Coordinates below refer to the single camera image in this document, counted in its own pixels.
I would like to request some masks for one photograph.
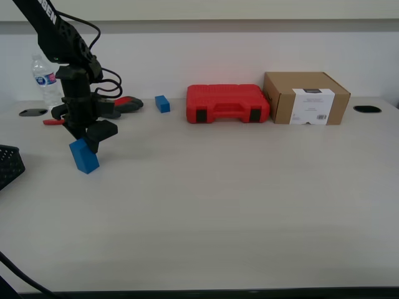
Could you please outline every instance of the bottle label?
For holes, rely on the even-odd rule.
[[[45,75],[45,76],[36,76],[35,77],[37,84],[39,84],[40,86],[43,85],[51,85],[53,83],[56,83],[56,79],[55,79],[55,75],[54,73],[51,73],[49,75]]]

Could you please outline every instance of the toolbox handle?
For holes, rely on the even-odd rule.
[[[215,104],[213,109],[215,117],[240,118],[244,114],[245,109],[240,103],[218,103]]]

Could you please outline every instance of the cardboard box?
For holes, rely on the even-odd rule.
[[[266,72],[263,92],[275,123],[339,125],[350,93],[323,72]]]

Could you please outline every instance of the white label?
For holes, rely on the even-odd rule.
[[[292,89],[297,95],[291,125],[326,125],[335,93],[329,89]]]

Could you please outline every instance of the robot text logo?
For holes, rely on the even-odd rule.
[[[52,11],[52,8],[49,5],[49,3],[47,3],[47,0],[37,0],[37,1],[42,5],[44,11],[46,12],[46,14],[49,16],[50,20],[55,25],[55,21],[57,20],[57,16],[56,16],[56,14],[54,14],[54,11]]]

